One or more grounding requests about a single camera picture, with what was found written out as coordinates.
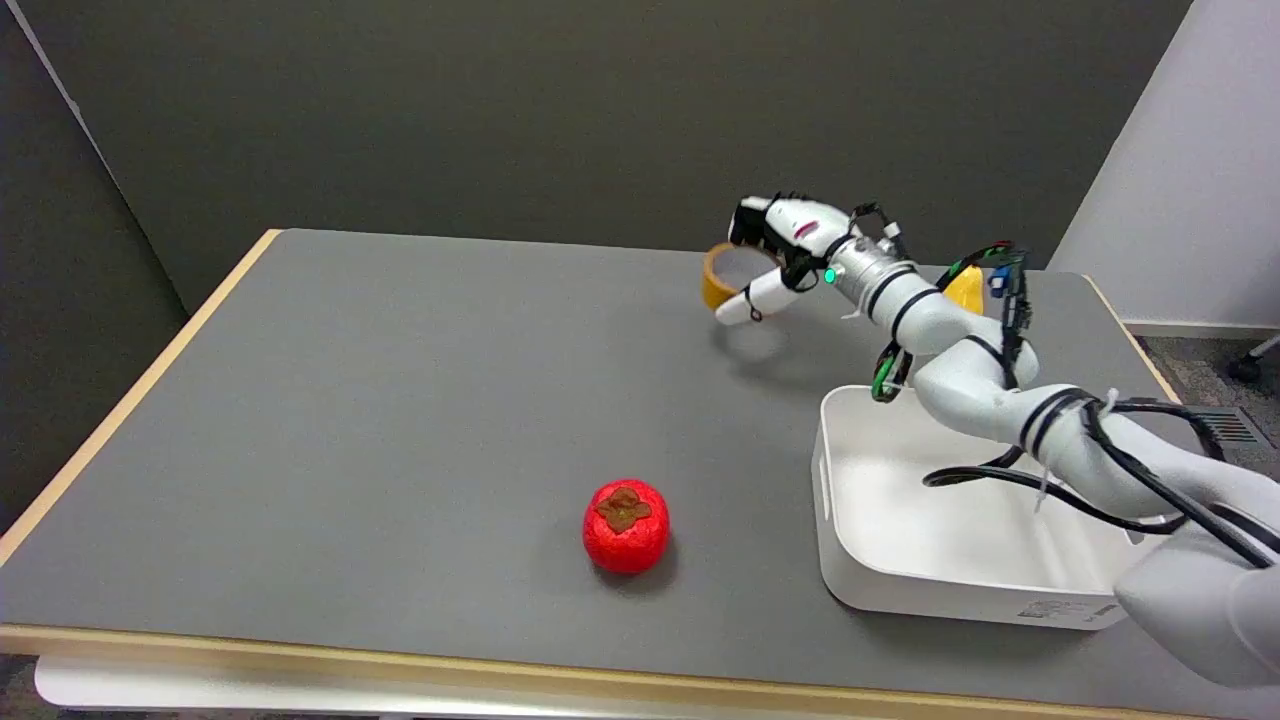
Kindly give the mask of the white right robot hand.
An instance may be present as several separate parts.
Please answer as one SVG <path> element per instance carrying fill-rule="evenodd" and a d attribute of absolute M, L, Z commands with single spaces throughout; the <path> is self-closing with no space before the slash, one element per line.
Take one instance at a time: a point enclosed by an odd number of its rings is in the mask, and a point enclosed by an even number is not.
<path fill-rule="evenodd" d="M 847 213 L 799 193 L 746 196 L 731 217 L 727 241 L 767 255 L 774 268 L 751 279 L 716 309 L 722 325 L 762 322 L 785 310 L 820 281 L 836 250 L 849 241 Z"/>

